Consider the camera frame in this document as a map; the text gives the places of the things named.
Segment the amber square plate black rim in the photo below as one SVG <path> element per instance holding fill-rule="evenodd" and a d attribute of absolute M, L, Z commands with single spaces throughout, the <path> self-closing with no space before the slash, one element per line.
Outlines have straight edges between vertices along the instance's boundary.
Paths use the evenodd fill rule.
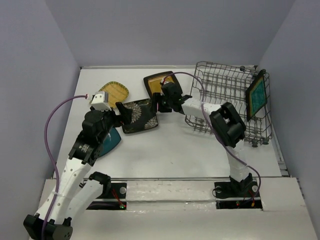
<path fill-rule="evenodd" d="M 143 78 L 143 82 L 144 82 L 146 91 L 149 95 L 149 104 L 150 105 L 152 105 L 151 98 L 153 96 L 153 93 L 160 93 L 161 95 L 163 94 L 162 89 L 161 89 L 162 85 L 160 84 L 161 80 L 164 77 L 166 77 L 172 73 L 173 73 L 172 71 L 160 72 L 160 73 L 146 76 Z M 168 76 L 166 81 L 173 82 L 181 88 L 180 83 L 175 75 Z"/>

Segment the black floral square plate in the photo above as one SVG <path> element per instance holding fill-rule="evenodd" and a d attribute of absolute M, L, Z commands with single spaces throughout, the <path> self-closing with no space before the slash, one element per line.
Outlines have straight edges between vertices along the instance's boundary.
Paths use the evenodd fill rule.
<path fill-rule="evenodd" d="M 152 101 L 150 98 L 127 102 L 123 105 L 132 110 L 131 123 L 122 126 L 124 134 L 135 134 L 158 127 L 157 115 L 151 111 Z"/>

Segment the yellow green striped plate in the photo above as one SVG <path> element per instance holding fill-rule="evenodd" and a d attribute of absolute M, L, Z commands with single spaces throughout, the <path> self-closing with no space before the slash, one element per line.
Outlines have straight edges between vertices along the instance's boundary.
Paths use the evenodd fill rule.
<path fill-rule="evenodd" d="M 116 103 L 123 103 L 129 96 L 129 90 L 117 81 L 110 81 L 101 87 L 98 92 L 108 93 L 108 104 L 111 108 L 116 108 Z"/>

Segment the dark teal blue plate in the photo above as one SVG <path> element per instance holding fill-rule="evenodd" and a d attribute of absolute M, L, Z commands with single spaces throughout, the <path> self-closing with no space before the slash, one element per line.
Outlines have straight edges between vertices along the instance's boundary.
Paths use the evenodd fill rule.
<path fill-rule="evenodd" d="M 119 143 L 122 141 L 122 138 L 116 128 L 112 128 L 103 142 L 102 151 L 99 153 L 99 158 L 111 152 L 116 148 Z"/>

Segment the teal square plate black rim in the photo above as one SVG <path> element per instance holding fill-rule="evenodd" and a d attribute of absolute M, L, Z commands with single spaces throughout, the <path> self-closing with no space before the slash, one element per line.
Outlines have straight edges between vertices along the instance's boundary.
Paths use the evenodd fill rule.
<path fill-rule="evenodd" d="M 264 75 L 265 72 L 261 70 L 245 91 L 246 120 L 248 122 L 268 102 Z"/>

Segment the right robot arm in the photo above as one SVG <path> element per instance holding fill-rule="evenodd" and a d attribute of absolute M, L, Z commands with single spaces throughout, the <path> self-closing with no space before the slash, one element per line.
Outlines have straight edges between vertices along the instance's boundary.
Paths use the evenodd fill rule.
<path fill-rule="evenodd" d="M 186 116 L 204 119 L 218 142 L 224 147 L 229 163 L 229 181 L 215 184 L 218 199 L 254 199 L 259 193 L 261 182 L 254 181 L 253 167 L 245 160 L 244 138 L 246 125 L 235 107 L 226 102 L 222 105 L 207 103 L 191 95 L 183 95 L 173 82 L 161 85 L 161 91 L 151 98 L 153 112 L 177 112 Z"/>

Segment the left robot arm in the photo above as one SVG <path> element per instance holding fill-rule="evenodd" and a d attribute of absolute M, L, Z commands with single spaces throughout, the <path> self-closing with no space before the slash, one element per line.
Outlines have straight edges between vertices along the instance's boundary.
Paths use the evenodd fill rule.
<path fill-rule="evenodd" d="M 110 194 L 111 178 L 94 172 L 88 183 L 80 187 L 86 174 L 94 166 L 103 150 L 103 144 L 113 127 L 128 125 L 132 121 L 132 110 L 121 102 L 116 103 L 119 114 L 103 106 L 98 109 L 93 103 L 82 122 L 62 174 L 42 206 L 33 215 L 27 215 L 23 225 L 33 240 L 69 240 L 73 225 L 97 197 Z"/>

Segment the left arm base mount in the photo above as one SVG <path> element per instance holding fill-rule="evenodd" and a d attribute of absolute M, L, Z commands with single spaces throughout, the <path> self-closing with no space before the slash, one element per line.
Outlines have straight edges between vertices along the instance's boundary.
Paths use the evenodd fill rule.
<path fill-rule="evenodd" d="M 127 209 L 126 195 L 127 183 L 111 183 L 111 187 L 104 187 L 102 194 L 87 207 L 87 210 L 124 211 Z"/>

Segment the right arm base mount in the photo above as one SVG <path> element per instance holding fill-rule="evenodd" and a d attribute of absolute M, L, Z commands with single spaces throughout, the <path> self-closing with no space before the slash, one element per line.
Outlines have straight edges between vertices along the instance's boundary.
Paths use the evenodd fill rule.
<path fill-rule="evenodd" d="M 218 181 L 214 183 L 212 195 L 216 199 L 218 210 L 238 210 L 238 209 L 263 209 L 262 201 L 256 181 L 251 182 L 244 190 L 231 188 L 228 181 Z"/>

